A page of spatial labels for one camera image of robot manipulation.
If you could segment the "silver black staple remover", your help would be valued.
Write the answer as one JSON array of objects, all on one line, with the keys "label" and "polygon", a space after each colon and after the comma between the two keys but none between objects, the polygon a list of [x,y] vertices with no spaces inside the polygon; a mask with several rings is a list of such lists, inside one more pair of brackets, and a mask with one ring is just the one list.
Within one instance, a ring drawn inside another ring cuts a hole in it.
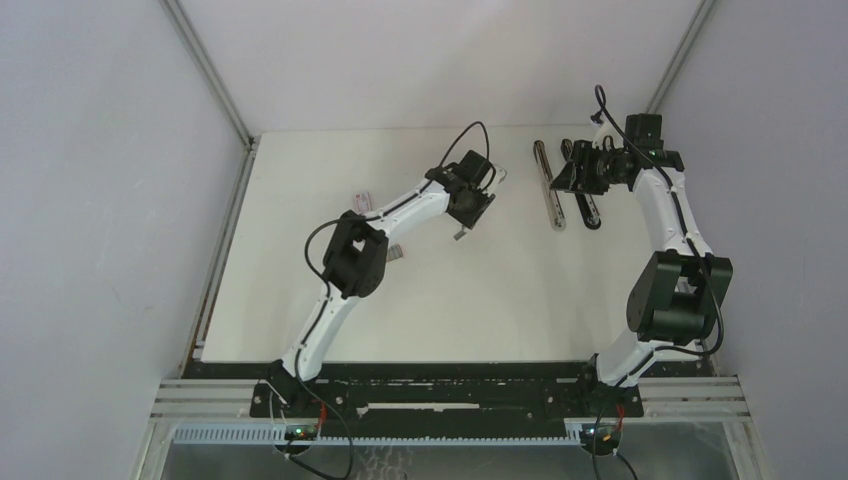
[{"label": "silver black staple remover", "polygon": [[564,231],[566,228],[566,219],[558,195],[551,186],[553,176],[547,158],[545,145],[542,140],[534,141],[533,154],[541,176],[542,195],[551,227],[557,232]]}]

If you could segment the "black stapler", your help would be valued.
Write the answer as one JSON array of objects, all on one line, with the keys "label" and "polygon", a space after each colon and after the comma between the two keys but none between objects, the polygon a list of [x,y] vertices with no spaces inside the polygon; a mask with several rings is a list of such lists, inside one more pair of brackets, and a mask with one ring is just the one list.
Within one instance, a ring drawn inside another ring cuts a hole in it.
[{"label": "black stapler", "polygon": [[[566,162],[570,160],[573,149],[573,142],[569,139],[563,139],[560,144],[560,150]],[[584,226],[589,230],[598,230],[602,225],[599,210],[590,195],[575,193],[575,199],[581,214]]]}]

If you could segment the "staple box tray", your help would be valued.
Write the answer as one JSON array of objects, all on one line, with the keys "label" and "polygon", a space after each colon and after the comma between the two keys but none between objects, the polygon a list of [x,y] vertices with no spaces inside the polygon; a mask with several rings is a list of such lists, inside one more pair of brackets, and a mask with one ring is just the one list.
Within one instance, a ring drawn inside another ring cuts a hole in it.
[{"label": "staple box tray", "polygon": [[392,262],[404,257],[403,249],[400,245],[391,245],[387,250],[387,261]]}]

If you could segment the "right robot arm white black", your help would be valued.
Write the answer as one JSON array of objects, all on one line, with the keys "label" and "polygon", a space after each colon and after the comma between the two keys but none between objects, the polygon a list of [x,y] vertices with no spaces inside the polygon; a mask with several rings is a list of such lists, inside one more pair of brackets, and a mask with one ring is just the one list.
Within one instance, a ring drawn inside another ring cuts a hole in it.
[{"label": "right robot arm white black", "polygon": [[626,186],[653,250],[627,298],[626,330],[596,355],[596,378],[577,391],[582,410],[602,416],[617,403],[615,387],[636,385],[656,361],[670,354],[708,357],[721,347],[721,307],[733,266],[713,252],[697,226],[682,157],[665,148],[661,116],[634,114],[618,126],[599,112],[593,121],[594,139],[572,142],[552,187],[600,196]]}]

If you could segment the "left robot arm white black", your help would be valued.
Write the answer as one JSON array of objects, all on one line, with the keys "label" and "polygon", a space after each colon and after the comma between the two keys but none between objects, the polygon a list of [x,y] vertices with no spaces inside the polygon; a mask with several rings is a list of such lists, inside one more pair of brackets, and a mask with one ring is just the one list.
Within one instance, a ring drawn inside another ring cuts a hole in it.
[{"label": "left robot arm white black", "polygon": [[390,247],[431,218],[450,216],[461,234],[472,230],[495,199],[507,172],[474,150],[460,162],[429,169],[415,187],[386,206],[363,214],[346,211],[307,237],[304,256],[321,230],[334,228],[320,270],[307,266],[323,291],[301,332],[269,369],[274,404],[290,417],[305,414],[313,392],[308,383],[320,373],[325,355],[343,322],[360,300],[381,284]]}]

